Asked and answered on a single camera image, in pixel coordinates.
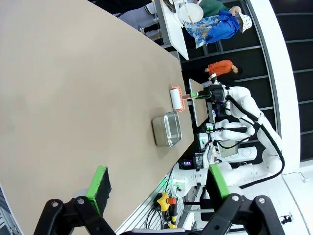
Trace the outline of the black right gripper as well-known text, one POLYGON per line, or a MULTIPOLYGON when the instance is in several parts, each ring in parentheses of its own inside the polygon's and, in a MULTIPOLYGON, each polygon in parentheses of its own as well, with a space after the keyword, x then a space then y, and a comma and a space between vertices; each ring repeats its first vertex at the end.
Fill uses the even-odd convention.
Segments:
POLYGON ((215 95, 214 95, 214 88, 208 88, 203 91, 199 92, 192 92, 190 93, 191 96, 197 96, 195 100, 199 99, 209 99, 209 100, 215 100, 215 95))

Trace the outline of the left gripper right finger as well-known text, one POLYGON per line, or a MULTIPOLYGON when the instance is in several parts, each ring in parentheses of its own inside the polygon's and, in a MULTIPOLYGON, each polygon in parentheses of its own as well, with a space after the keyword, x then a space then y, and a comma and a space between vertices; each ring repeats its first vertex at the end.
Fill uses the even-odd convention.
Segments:
POLYGON ((225 235, 231 226, 242 225, 249 235, 283 235, 281 221, 271 199, 265 195, 253 200, 231 193, 219 167, 209 166, 206 185, 214 215, 201 235, 225 235))

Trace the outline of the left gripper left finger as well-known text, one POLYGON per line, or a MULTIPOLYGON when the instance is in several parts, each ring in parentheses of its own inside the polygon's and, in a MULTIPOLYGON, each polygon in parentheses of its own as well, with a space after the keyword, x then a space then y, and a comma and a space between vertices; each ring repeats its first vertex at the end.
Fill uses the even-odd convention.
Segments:
POLYGON ((85 195, 67 203, 59 199, 46 202, 34 234, 71 235, 79 227, 84 227, 89 235, 115 234, 103 218, 111 189, 108 168, 98 166, 85 195))

